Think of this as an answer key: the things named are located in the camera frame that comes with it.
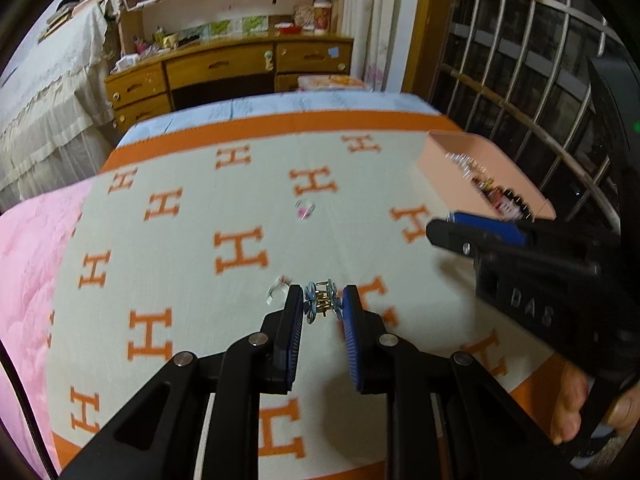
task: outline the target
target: white bedspread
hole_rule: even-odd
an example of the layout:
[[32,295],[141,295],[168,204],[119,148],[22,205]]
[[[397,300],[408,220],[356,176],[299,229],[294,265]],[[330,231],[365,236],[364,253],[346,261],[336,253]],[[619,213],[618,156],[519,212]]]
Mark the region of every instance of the white bedspread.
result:
[[0,88],[0,132],[51,83],[100,63],[106,32],[104,13],[99,5],[93,5],[34,47]]

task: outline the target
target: orange border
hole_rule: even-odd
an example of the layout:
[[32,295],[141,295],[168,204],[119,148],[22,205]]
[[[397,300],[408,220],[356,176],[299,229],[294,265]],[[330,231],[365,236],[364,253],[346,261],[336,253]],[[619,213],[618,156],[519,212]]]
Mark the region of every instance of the orange border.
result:
[[206,124],[122,146],[111,153],[100,172],[106,173],[158,156],[195,150],[222,142],[307,132],[339,132],[341,130],[401,130],[404,132],[450,130],[459,132],[460,127],[441,115],[410,112],[349,110],[249,117],[225,123]]
[[[341,130],[400,130],[404,132],[449,130],[459,132],[460,128],[444,116],[410,112],[350,110],[252,117],[198,126],[117,148],[111,153],[100,172],[106,173],[158,156],[195,150],[222,142]],[[563,365],[562,358],[556,354],[553,355],[511,392],[511,396],[525,412],[547,433],[559,391]],[[81,448],[55,433],[53,439],[60,465],[65,468]],[[377,462],[350,471],[324,476],[317,480],[382,480],[384,476],[384,462]]]

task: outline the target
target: curtain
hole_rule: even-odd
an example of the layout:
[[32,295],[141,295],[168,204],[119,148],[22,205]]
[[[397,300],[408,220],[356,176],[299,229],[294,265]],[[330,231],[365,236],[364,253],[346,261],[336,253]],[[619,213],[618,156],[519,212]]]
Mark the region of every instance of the curtain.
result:
[[395,0],[344,0],[341,33],[353,38],[351,75],[382,90]]

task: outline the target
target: finger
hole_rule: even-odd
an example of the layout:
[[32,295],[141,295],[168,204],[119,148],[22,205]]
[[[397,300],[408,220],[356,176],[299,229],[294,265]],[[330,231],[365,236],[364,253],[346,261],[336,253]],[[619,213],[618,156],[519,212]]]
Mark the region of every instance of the finger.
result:
[[607,413],[606,421],[618,434],[627,434],[640,418],[640,386],[620,397]]
[[571,363],[567,363],[560,379],[562,404],[568,412],[579,412],[589,396],[587,375]]
[[556,446],[575,438],[580,430],[582,418],[580,412],[572,412],[562,403],[558,397],[556,408],[551,421],[551,440]]
[[589,393],[587,377],[579,368],[567,363],[562,371],[560,392],[551,420],[550,436],[554,444],[575,437],[580,429],[580,408]]

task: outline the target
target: pink quilt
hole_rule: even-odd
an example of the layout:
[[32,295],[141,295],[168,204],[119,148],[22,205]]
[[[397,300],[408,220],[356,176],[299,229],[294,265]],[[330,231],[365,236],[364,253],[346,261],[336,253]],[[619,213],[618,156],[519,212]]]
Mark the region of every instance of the pink quilt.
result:
[[[45,375],[51,301],[66,242],[93,181],[90,178],[32,198],[0,216],[0,340],[24,383],[58,470],[47,412]],[[47,478],[20,405],[1,367],[0,418],[32,467]]]

